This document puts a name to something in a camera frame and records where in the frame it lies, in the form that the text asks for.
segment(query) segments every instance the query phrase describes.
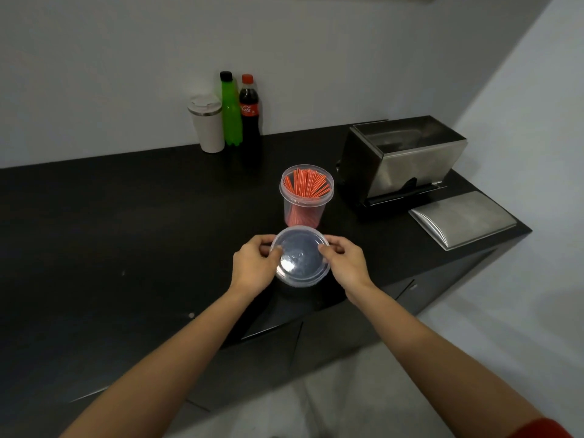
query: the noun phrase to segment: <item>person's left hand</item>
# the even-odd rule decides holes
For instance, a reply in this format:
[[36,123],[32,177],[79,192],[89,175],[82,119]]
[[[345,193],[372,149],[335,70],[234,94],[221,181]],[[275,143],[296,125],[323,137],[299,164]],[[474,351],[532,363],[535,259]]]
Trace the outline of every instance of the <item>person's left hand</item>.
[[255,298],[272,282],[282,256],[280,246],[270,252],[276,235],[256,235],[233,254],[230,290]]

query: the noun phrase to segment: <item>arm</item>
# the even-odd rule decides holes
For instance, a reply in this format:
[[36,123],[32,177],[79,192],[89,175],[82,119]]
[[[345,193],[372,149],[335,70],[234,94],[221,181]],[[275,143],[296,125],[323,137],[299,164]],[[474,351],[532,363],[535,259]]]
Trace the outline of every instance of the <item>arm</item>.
[[335,279],[456,436],[504,438],[542,418],[528,401],[378,289],[360,247],[326,236],[319,249]]
[[281,249],[256,235],[233,256],[229,290],[98,397],[61,438],[161,437],[250,302],[274,278]]

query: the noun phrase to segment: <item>red sleeve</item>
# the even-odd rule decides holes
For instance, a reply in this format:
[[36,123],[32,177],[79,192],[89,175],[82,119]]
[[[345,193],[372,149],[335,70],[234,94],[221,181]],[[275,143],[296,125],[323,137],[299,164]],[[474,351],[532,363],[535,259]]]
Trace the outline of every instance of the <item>red sleeve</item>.
[[509,438],[572,438],[572,435],[556,421],[540,418],[524,425]]

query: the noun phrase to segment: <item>person's right arm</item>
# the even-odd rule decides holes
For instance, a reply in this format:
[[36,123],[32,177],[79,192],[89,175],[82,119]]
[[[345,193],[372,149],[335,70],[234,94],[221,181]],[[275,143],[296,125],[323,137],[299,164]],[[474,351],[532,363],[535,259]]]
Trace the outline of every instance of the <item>person's right arm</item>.
[[458,437],[505,438],[542,414],[507,383],[378,289],[360,247],[339,236],[320,246],[335,279]]

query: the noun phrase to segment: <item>black bottle cap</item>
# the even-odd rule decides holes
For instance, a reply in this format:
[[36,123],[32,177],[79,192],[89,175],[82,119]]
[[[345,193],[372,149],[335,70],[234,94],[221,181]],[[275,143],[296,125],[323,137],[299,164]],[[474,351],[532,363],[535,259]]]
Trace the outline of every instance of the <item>black bottle cap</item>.
[[219,75],[221,76],[221,81],[233,81],[233,74],[230,71],[222,71]]

